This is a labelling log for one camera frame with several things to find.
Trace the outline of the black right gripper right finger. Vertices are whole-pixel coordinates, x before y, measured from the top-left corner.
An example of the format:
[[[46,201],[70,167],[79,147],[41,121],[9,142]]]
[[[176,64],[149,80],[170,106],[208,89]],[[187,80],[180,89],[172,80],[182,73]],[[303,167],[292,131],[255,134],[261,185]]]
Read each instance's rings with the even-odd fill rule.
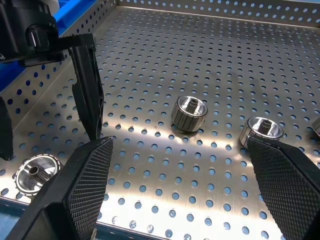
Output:
[[[247,149],[263,201],[286,240],[320,240],[320,168],[300,149],[249,137]]]

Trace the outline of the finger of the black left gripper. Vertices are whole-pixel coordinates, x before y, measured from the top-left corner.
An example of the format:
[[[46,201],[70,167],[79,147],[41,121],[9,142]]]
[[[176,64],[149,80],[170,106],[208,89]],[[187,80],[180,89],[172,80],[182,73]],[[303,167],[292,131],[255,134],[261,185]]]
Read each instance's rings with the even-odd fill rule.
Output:
[[[104,92],[96,59],[96,44],[91,33],[71,36],[68,49],[76,75],[72,93],[80,121],[91,141],[100,138]]]
[[[0,158],[10,161],[14,155],[13,128],[5,101],[0,96]]]

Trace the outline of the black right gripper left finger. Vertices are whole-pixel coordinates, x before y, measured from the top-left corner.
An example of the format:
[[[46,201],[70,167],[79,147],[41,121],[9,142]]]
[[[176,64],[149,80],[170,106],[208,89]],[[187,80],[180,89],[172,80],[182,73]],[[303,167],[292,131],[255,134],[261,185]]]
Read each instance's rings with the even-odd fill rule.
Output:
[[[92,240],[105,198],[114,142],[107,136],[76,148],[0,240]]]

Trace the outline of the blue plastic tray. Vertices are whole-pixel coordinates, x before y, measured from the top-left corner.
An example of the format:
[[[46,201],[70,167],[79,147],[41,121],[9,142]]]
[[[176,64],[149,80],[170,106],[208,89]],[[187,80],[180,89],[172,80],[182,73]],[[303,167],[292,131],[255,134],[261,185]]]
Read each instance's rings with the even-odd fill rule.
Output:
[[[96,0],[58,0],[60,5],[54,18],[57,21],[58,33],[61,36]],[[0,63],[0,92],[5,89],[25,67],[17,61]]]

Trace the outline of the perforated steel tray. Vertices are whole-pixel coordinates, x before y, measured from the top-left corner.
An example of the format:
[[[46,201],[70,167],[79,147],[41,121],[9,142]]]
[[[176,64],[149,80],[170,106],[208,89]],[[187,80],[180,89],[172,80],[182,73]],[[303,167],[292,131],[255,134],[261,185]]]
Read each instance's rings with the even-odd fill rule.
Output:
[[[320,169],[320,0],[96,0],[77,33],[114,146],[98,240],[286,240],[239,136],[273,120]],[[198,131],[172,124],[179,96],[207,105]]]

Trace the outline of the grooved metal roller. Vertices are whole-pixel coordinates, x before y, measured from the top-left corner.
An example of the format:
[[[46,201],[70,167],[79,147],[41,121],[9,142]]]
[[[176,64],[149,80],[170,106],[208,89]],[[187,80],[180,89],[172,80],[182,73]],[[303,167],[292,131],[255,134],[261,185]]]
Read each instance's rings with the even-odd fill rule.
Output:
[[[320,138],[320,117],[318,117],[316,120],[312,122],[311,127],[313,131],[317,134],[317,136]]]
[[[63,164],[51,154],[38,154],[27,159],[16,171],[15,187],[19,193],[33,199],[53,176],[63,168]]]
[[[208,115],[207,105],[194,96],[179,96],[171,112],[171,122],[184,132],[196,132]]]
[[[273,143],[279,141],[284,136],[281,126],[275,121],[259,116],[253,116],[246,120],[239,135],[242,146],[248,149],[249,139]]]

